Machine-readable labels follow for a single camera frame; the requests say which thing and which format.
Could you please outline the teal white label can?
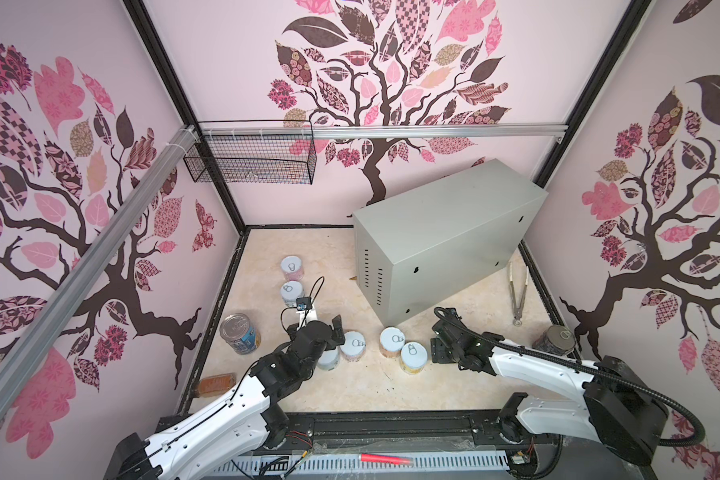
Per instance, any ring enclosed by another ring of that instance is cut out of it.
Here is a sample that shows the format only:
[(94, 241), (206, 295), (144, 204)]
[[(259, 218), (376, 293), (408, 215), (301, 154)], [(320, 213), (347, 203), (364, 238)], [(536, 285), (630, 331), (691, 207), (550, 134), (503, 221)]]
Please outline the teal white label can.
[(286, 307), (295, 307), (304, 296), (304, 287), (298, 280), (289, 280), (280, 287), (280, 296)]

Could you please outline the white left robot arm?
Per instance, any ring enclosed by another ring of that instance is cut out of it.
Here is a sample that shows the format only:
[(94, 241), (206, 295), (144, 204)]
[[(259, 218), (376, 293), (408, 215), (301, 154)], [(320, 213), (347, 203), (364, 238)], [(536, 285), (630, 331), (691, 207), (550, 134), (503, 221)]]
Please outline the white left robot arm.
[(146, 439), (121, 440), (106, 479), (202, 479), (226, 461), (279, 446), (289, 419), (278, 402), (313, 376), (324, 352), (345, 343), (342, 319), (288, 328), (290, 340), (252, 363), (235, 387), (179, 423)]

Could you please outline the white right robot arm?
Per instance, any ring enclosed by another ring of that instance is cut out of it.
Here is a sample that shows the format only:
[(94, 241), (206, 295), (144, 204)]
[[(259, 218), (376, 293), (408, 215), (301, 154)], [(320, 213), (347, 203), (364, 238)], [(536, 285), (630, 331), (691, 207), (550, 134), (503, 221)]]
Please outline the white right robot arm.
[(510, 431), (591, 440), (620, 459), (648, 466), (669, 416), (659, 393), (618, 358), (573, 361), (527, 348), (503, 336), (468, 329), (454, 308), (436, 307), (432, 326), (461, 370), (521, 380), (560, 395), (518, 394), (508, 402)]

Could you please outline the yellow label can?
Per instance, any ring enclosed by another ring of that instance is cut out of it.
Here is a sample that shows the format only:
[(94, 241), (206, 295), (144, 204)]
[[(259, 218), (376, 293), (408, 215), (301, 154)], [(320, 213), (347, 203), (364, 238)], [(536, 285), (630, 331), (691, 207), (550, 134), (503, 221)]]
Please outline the yellow label can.
[(401, 369), (410, 375), (419, 374), (429, 362), (426, 348), (419, 342), (407, 342), (400, 350)]

